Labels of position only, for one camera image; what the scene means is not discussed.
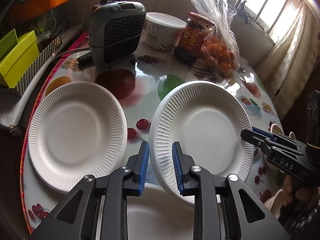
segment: yellow band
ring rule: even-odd
[[[309,146],[313,147],[313,148],[316,148],[318,150],[320,150],[320,147],[317,147],[317,146],[314,146],[314,145],[311,145],[310,143],[308,143]]]

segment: screw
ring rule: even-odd
[[[237,181],[237,180],[238,180],[238,176],[237,176],[236,174],[230,174],[230,175],[229,175],[229,179],[230,179],[231,181]]]
[[[128,167],[128,166],[122,166],[122,167],[121,167],[121,171],[122,171],[122,172],[128,172],[128,171],[130,171],[130,167]]]
[[[90,174],[90,175],[85,175],[84,176],[84,181],[85,182],[90,182],[93,180],[93,176]]]
[[[198,166],[198,165],[192,166],[191,169],[192,169],[194,172],[201,171],[201,167]]]

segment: striped box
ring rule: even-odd
[[[45,48],[44,51],[40,53],[40,55],[36,58],[36,60],[31,64],[31,66],[27,69],[27,71],[20,78],[17,86],[15,88],[4,88],[1,90],[5,90],[6,92],[22,96],[26,91],[28,85],[31,80],[35,77],[36,73],[42,67],[42,65],[51,57],[51,55],[61,46],[62,39],[61,37],[57,37],[50,45]]]

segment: face logo on jar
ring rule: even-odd
[[[187,29],[187,30],[185,30],[185,32],[184,32],[184,35],[183,35],[186,39],[187,38],[189,38],[189,36],[190,36],[190,31]]]

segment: red jar lid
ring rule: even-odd
[[[200,15],[200,14],[198,14],[198,13],[189,12],[189,16],[190,16],[191,18],[193,18],[194,20],[199,21],[199,22],[202,22],[202,23],[204,23],[204,24],[207,24],[207,25],[210,25],[210,26],[215,25],[215,23],[214,23],[212,20],[210,20],[209,18],[204,17],[204,16],[202,16],[202,15]]]

